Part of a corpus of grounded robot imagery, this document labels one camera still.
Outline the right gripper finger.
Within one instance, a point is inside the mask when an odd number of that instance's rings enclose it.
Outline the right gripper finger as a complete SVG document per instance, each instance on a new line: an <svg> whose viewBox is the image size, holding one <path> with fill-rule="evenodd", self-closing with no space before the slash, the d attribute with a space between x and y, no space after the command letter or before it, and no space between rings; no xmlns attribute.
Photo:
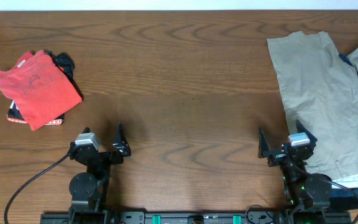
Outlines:
<svg viewBox="0 0 358 224"><path fill-rule="evenodd" d="M296 129L297 129L298 133L305 133L305 134L307 135L307 137L309 138L311 144L315 144L315 143L318 141L317 138L316 138L314 135L312 135L312 134L302 125L302 123L300 122L299 119L297 119L297 120L295 121L295 124L296 124Z"/></svg>
<svg viewBox="0 0 358 224"><path fill-rule="evenodd" d="M270 148L265 137L265 134L261 128L259 128L259 149L258 158L266 158L270 155Z"/></svg>

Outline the khaki shorts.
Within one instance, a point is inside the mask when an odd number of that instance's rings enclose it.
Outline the khaki shorts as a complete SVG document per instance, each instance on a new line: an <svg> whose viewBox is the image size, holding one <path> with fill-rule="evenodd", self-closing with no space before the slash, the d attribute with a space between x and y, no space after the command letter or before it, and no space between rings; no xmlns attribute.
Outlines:
<svg viewBox="0 0 358 224"><path fill-rule="evenodd" d="M267 41L290 133L297 119L318 140L310 173L358 187L358 48L348 65L327 32Z"/></svg>

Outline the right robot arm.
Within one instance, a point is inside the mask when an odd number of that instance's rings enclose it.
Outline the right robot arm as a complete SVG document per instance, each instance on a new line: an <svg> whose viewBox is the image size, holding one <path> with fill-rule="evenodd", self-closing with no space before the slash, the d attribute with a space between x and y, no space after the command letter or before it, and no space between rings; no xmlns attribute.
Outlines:
<svg viewBox="0 0 358 224"><path fill-rule="evenodd" d="M314 154L318 142L299 120L297 133L288 137L280 149L271 150L262 129L259 129L258 158L267 159L269 167L279 166L285 187L285 198L291 205L270 216L272 223L325 223L324 209L330 206L330 178L306 171L306 160Z"/></svg>

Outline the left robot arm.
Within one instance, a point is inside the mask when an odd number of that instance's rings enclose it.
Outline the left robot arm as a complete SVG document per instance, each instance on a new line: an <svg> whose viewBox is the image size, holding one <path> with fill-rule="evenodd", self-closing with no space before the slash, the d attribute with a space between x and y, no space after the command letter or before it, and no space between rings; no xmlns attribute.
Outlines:
<svg viewBox="0 0 358 224"><path fill-rule="evenodd" d="M119 215L106 206L111 166L122 164L131 148L119 123L114 135L114 150L100 152L100 143L89 128L70 143L68 157L86 166L86 172L75 175L69 184L71 207L69 223L119 223Z"/></svg>

